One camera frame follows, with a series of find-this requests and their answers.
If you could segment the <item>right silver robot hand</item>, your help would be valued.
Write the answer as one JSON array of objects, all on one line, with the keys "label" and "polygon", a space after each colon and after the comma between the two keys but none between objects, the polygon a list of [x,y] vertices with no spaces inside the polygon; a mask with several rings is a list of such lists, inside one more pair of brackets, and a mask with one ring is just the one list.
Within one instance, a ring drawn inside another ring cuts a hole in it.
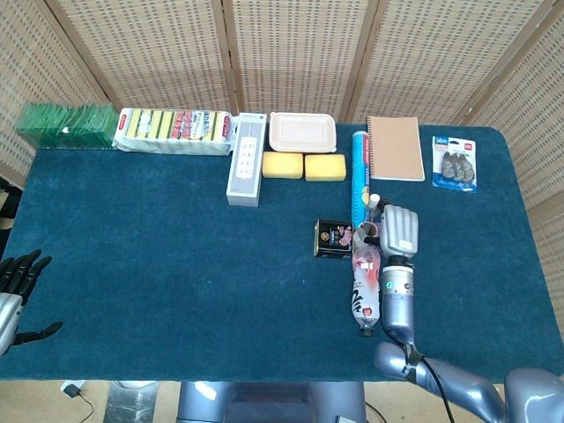
[{"label": "right silver robot hand", "polygon": [[419,216],[386,199],[370,201],[360,240],[378,247],[387,258],[413,258],[419,247]]}]

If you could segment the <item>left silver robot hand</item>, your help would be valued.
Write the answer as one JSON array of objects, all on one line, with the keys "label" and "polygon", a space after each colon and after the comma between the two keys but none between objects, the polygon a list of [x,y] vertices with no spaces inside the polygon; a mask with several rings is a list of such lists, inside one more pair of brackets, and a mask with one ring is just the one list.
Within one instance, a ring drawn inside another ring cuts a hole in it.
[{"label": "left silver robot hand", "polygon": [[19,322],[42,271],[52,257],[40,258],[41,250],[1,262],[1,356],[12,346],[39,341],[57,333],[63,322],[54,322],[37,331],[20,332]]}]

